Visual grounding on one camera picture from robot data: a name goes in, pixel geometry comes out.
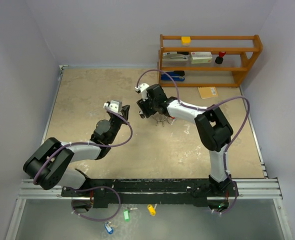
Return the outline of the bunch of silver keys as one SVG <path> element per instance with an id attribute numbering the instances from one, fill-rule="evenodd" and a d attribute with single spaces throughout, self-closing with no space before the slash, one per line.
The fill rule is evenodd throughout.
<path id="1" fill-rule="evenodd" d="M 174 117 L 168 117 L 165 115 L 156 116 L 154 119 L 155 119 L 155 125 L 156 126 L 161 125 L 162 127 L 164 127 L 166 123 L 172 125 L 173 122 L 176 120 Z"/>

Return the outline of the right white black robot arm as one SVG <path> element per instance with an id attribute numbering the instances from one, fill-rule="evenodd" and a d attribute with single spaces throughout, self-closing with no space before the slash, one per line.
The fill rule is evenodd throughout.
<path id="1" fill-rule="evenodd" d="M 135 87 L 135 92 L 141 95 L 137 101 L 141 118 L 159 113 L 195 124 L 201 143 L 209 150 L 210 191 L 216 196 L 226 192 L 231 183 L 226 148 L 234 132 L 221 109 L 214 107 L 207 110 L 206 107 L 183 102 L 178 97 L 168 97 L 159 84 L 142 83 Z"/>

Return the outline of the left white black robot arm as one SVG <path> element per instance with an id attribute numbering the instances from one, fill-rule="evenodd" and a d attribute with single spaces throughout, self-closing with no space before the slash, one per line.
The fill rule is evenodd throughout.
<path id="1" fill-rule="evenodd" d="M 90 140 L 62 142 L 50 137 L 29 157 L 23 165 L 23 171 L 33 179 L 35 185 L 44 190 L 55 186 L 67 187 L 79 196 L 90 192 L 90 178 L 79 169 L 69 169 L 69 164 L 82 160 L 100 160 L 111 148 L 128 143 L 133 136 L 133 129 L 128 122 L 129 105 L 121 106 L 120 102 L 108 101 L 103 107 L 109 119 L 97 122 Z M 122 143 L 113 144 L 123 124 L 129 127 L 130 136 Z"/>

